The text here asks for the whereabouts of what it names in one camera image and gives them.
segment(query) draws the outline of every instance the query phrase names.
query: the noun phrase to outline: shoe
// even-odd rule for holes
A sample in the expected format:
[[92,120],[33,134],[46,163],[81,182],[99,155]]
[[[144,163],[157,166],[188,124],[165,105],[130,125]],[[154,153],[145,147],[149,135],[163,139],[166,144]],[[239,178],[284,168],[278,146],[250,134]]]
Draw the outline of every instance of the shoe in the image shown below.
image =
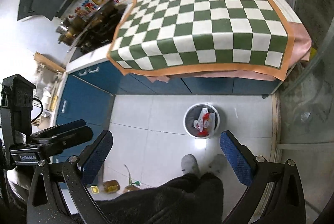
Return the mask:
[[220,175],[223,172],[226,163],[227,163],[226,156],[223,154],[217,154],[213,158],[212,162],[209,164],[208,172],[211,172],[218,177],[218,175]]
[[195,174],[197,177],[200,176],[197,160],[192,154],[187,154],[182,157],[181,168],[183,171],[183,175],[192,173]]

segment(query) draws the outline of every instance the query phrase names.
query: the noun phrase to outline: checkered tablecloth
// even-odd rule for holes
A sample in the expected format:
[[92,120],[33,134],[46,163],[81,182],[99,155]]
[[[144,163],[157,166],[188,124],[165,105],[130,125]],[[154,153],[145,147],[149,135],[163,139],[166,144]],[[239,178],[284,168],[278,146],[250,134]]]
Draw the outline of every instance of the checkered tablecloth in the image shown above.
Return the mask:
[[137,0],[109,58],[134,72],[208,63],[279,70],[287,40],[268,0]]

